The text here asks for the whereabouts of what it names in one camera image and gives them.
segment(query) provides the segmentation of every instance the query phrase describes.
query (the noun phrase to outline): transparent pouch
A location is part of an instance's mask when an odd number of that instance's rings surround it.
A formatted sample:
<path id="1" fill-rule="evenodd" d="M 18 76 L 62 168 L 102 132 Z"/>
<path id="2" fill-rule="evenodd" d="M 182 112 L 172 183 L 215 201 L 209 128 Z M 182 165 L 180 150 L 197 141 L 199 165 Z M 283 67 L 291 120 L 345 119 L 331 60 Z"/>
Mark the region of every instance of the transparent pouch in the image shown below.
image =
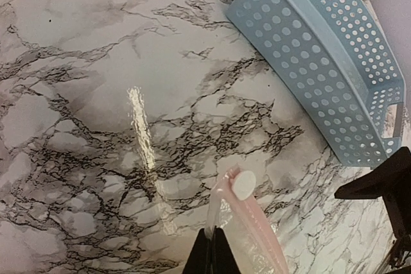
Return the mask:
<path id="1" fill-rule="evenodd" d="M 274 231 L 253 195 L 256 177 L 239 167 L 228 170 L 211 190 L 205 236 L 223 229 L 241 273 L 287 274 Z"/>

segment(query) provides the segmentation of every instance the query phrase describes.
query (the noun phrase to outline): plastic basket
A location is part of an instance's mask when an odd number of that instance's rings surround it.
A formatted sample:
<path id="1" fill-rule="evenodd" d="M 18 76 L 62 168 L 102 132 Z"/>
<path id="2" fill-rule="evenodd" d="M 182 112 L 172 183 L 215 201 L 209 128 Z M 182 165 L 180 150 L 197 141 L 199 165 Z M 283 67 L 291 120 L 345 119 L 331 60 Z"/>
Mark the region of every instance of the plastic basket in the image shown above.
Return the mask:
<path id="1" fill-rule="evenodd" d="M 343 165 L 374 167 L 401 146 L 403 75 L 362 0 L 234 0 L 227 17 L 286 83 Z M 391 105 L 394 114 L 387 112 Z M 391 123 L 393 134 L 383 138 Z"/>

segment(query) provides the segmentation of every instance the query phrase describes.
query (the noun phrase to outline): marble surface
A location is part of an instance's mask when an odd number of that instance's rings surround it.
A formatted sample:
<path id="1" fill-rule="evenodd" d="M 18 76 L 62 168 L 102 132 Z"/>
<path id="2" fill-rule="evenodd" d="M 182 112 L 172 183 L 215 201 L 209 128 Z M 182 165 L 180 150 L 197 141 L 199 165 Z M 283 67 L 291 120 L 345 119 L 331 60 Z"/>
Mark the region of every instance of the marble surface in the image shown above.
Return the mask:
<path id="1" fill-rule="evenodd" d="M 292 273 L 372 273 L 383 202 L 333 197 L 368 170 L 339 164 L 231 1 L 0 0 L 2 274 L 181 273 L 234 164 Z"/>

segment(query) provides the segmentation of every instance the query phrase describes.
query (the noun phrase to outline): white slider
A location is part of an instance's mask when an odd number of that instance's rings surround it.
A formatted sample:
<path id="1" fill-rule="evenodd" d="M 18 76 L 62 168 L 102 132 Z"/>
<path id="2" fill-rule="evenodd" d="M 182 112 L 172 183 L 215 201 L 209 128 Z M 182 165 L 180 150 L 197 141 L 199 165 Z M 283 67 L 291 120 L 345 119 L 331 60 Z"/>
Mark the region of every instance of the white slider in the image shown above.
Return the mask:
<path id="1" fill-rule="evenodd" d="M 231 189 L 239 201 L 243 201 L 252 195 L 256 183 L 255 174 L 250 170 L 244 170 L 234 178 Z"/>

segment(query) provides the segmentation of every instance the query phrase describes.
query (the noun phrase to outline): perforated basket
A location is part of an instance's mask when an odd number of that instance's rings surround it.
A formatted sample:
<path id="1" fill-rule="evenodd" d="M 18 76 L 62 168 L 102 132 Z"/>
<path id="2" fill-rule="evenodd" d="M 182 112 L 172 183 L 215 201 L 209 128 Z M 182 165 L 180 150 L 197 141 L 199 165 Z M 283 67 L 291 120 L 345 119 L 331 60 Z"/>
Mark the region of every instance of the perforated basket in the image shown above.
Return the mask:
<path id="1" fill-rule="evenodd" d="M 227 16 L 287 84 L 341 163 L 374 167 L 401 146 L 403 75 L 362 0 L 234 0 Z M 394 114 L 387 113 L 391 105 Z M 393 134 L 383 138 L 393 122 Z"/>

